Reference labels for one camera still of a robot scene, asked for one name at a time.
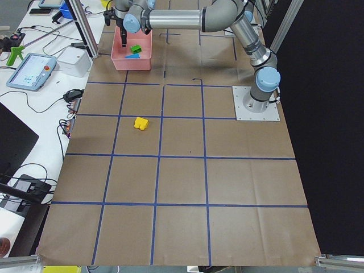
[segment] white box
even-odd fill
[[[86,50],[76,47],[66,47],[57,61],[63,73],[76,77],[83,77],[91,66]]]

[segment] brown round object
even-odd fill
[[[0,238],[0,258],[3,258],[10,250],[10,240],[5,237]]]

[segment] white table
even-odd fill
[[[31,8],[37,8],[39,1],[35,1]],[[81,0],[81,3],[84,6],[89,6],[88,11],[92,13],[100,13],[104,10],[102,7],[100,0]],[[52,23],[52,16],[56,14],[57,10],[54,10],[50,15],[29,15],[26,14],[19,27],[30,27],[33,25],[42,25],[49,26],[52,28],[56,28],[59,26]],[[93,31],[93,35],[95,37],[96,42],[100,41],[100,37],[102,34],[102,30],[104,27],[104,18],[102,14],[97,15],[88,15],[88,22]],[[68,22],[69,19],[61,18],[60,22],[65,23]],[[39,27],[44,31],[50,31],[50,28]],[[24,29],[22,32],[26,33],[26,36],[23,40],[22,44],[27,44],[28,42],[33,41],[34,39],[44,35],[43,32],[35,31],[35,30],[26,30]],[[81,39],[80,34],[74,23],[65,26],[60,29],[60,34],[76,39]],[[44,54],[42,48],[49,43],[55,36],[50,35],[45,37],[44,39],[30,45],[23,51],[23,56],[26,56],[28,53],[40,53]],[[71,43],[81,42],[77,40],[70,40],[62,37],[58,37],[55,42],[51,43],[49,46],[45,48],[46,53],[52,54],[54,52],[59,51],[60,49],[69,46]],[[5,53],[0,56],[0,59],[5,58]],[[20,58],[14,63],[13,67],[17,67],[20,64]],[[5,61],[0,61],[0,66],[5,66]],[[11,90],[16,91],[25,91],[20,89],[9,88],[5,85],[6,81],[12,75],[14,71],[11,69],[1,69],[0,70],[0,95],[4,94]],[[25,91],[29,97],[29,104],[38,111],[44,110],[58,98],[61,98],[65,92],[71,89],[83,89],[86,86],[87,79],[89,76],[89,72],[82,78],[74,77],[70,75],[64,74],[60,68],[57,66],[56,69],[52,72],[50,78],[46,81],[44,86],[37,92]],[[67,103],[65,101],[59,101],[53,107],[51,107],[48,111],[37,114],[32,111],[26,104],[26,96],[21,93],[10,93],[3,97],[0,97],[0,102],[4,104],[9,110],[11,110],[19,119],[21,119],[28,127],[30,127],[34,132],[36,132],[39,136],[39,139],[24,161],[23,164],[26,163],[38,163],[43,166],[48,171],[48,177],[57,180],[61,166],[62,166],[62,155],[61,155],[61,147],[58,140],[56,128],[59,124],[60,119],[66,119],[68,114],[68,109],[66,107]],[[61,141],[63,145],[64,151],[67,149],[68,138],[65,135],[61,134],[61,130],[59,129]],[[14,177],[20,177],[22,174],[27,174],[32,177],[42,178],[45,177],[44,170],[35,165],[25,166],[19,169]],[[9,185],[14,185],[16,179],[11,179]],[[52,195],[47,195],[43,201],[43,203],[49,202],[52,198]],[[3,235],[7,235],[7,238],[11,237],[15,240],[16,235],[19,232],[19,229],[22,225],[23,221],[11,221],[9,222],[9,214],[0,210],[0,223],[2,223],[3,229],[0,232],[0,237]]]

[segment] robotic arm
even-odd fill
[[[251,26],[251,2],[213,0],[211,6],[201,10],[154,10],[154,4],[155,0],[115,0],[113,13],[117,25],[122,24],[123,47],[126,46],[126,31],[136,33],[141,29],[148,34],[152,29],[169,28],[215,32],[230,27],[255,71],[254,85],[243,103],[252,112],[265,111],[270,96],[279,86],[280,74],[276,69],[276,56],[260,42]]]

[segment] black monitor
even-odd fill
[[[0,173],[13,176],[33,149],[39,136],[0,103]],[[9,177],[0,175],[0,183]]]

